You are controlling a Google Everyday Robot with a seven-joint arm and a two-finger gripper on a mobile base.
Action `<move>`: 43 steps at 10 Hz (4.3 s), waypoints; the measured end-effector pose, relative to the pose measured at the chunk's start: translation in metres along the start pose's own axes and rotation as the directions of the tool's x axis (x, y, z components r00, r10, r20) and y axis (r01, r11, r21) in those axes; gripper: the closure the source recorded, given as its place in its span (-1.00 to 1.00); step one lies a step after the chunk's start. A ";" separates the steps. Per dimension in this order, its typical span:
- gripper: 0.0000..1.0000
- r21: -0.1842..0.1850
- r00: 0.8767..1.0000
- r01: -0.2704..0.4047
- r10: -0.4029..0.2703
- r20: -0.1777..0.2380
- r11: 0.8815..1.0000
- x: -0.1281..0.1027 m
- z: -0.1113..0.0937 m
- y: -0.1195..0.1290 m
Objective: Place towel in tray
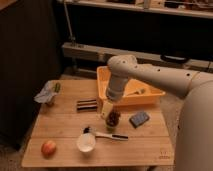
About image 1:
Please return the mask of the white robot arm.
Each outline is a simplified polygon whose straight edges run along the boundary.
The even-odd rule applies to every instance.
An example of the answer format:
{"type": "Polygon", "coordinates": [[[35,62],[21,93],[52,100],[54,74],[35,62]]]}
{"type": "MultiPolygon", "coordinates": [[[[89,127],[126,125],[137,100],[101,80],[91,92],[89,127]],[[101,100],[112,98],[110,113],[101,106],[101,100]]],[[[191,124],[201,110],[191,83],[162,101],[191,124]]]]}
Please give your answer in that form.
{"type": "Polygon", "coordinates": [[[173,171],[213,171],[213,74],[139,64],[133,55],[113,56],[107,65],[111,103],[122,98],[130,79],[182,98],[173,171]]]}

